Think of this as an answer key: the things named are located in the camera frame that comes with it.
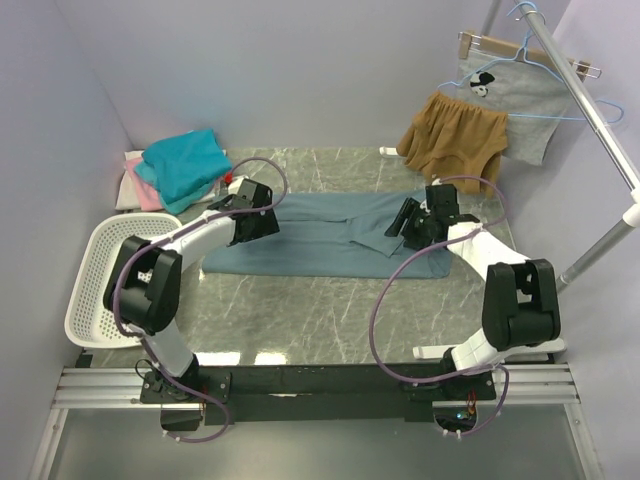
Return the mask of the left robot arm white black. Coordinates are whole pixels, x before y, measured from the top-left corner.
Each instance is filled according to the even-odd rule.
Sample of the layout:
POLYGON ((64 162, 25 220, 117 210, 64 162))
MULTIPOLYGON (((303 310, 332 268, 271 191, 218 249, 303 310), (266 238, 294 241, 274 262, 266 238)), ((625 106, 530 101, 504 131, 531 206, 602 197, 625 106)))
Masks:
POLYGON ((196 219, 151 240, 126 238, 103 295, 120 333, 140 341, 166 377, 176 401, 193 399, 200 388, 199 362, 176 324, 183 271, 207 253, 279 231, 273 191, 253 180, 214 202, 196 219))

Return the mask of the grey-blue t shirt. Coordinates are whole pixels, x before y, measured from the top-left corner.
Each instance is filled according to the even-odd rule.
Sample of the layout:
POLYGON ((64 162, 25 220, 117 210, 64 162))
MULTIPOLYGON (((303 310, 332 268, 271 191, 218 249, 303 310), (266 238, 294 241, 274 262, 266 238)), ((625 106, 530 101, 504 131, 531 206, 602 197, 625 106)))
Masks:
POLYGON ((275 208, 280 231, 205 256, 205 274, 386 279, 414 251, 387 237, 403 202, 421 190, 289 193, 275 208))

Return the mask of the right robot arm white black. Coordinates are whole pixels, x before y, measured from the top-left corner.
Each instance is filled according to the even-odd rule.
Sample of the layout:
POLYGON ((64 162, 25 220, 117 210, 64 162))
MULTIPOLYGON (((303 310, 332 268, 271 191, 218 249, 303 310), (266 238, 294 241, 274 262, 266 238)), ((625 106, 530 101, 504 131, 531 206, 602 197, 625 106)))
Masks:
POLYGON ((402 236, 413 260, 446 248, 466 262, 484 282, 482 325, 461 344, 430 348, 443 356, 443 370, 436 376, 408 377, 389 367, 384 372, 412 385, 439 382, 444 395, 460 399, 473 388, 473 375, 510 356, 564 351, 551 263, 516 252, 475 216, 461 213, 453 185, 434 183, 425 196, 422 202, 406 199, 385 234, 402 236))

